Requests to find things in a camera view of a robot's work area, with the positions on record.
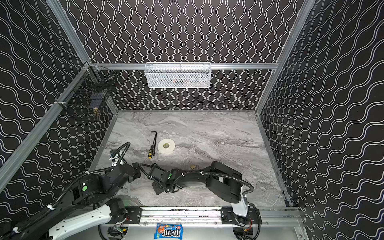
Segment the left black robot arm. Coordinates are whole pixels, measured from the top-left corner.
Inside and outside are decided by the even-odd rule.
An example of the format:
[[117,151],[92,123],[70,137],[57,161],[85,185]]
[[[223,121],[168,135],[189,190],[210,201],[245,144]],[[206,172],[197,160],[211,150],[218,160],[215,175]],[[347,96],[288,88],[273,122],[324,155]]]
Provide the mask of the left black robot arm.
[[127,142],[110,154],[113,165],[85,172],[72,181],[59,197],[38,214],[16,224],[2,240],[64,240],[83,230],[127,220],[124,202],[115,194],[141,176],[138,166],[123,161]]

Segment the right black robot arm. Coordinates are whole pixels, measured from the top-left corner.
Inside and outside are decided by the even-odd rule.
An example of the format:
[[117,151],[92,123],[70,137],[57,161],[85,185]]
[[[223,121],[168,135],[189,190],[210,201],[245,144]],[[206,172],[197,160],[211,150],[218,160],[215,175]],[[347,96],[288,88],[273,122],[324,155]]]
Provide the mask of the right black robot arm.
[[221,200],[230,203],[230,207],[221,210],[222,223],[239,227],[261,225],[260,211],[247,200],[247,194],[255,188],[243,180],[240,172],[220,163],[212,162],[201,170],[172,169],[166,171],[157,164],[134,163],[134,168],[149,180],[156,195],[176,193],[184,188],[205,187]]

